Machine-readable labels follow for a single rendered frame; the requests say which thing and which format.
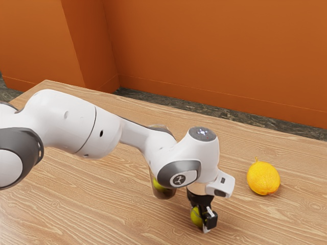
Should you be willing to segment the yellow lemon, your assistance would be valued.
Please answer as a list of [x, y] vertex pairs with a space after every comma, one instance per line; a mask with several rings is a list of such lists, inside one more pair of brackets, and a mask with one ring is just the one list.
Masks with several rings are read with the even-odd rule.
[[276, 168], [268, 162], [255, 157], [255, 162], [249, 167], [246, 175], [250, 189], [259, 195], [269, 195], [277, 192], [281, 178]]

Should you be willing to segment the yellow-green tennis ball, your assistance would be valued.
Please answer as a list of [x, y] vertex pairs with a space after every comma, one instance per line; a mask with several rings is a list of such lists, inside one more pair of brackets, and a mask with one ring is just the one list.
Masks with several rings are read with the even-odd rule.
[[196, 207], [193, 207], [191, 209], [190, 218], [191, 218], [192, 223], [195, 226], [197, 226], [198, 228], [202, 229], [203, 222], [202, 222], [202, 218], [201, 218], [201, 215], [200, 215], [200, 212], [199, 212], [199, 209], [198, 209], [197, 206]]
[[165, 192], [165, 191], [168, 191], [168, 189], [165, 188], [165, 187], [163, 187], [163, 186], [161, 186], [155, 178], [153, 178], [153, 180], [152, 180], [152, 184], [153, 184], [153, 187], [154, 187], [157, 191], [159, 191], [159, 192]]

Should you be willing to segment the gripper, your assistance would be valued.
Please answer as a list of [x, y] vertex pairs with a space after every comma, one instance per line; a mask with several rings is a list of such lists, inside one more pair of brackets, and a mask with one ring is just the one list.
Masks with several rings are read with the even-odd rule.
[[186, 189], [187, 198], [192, 207], [201, 206], [202, 231], [204, 234], [215, 228], [218, 222], [218, 215], [211, 210], [213, 195], [198, 195]]

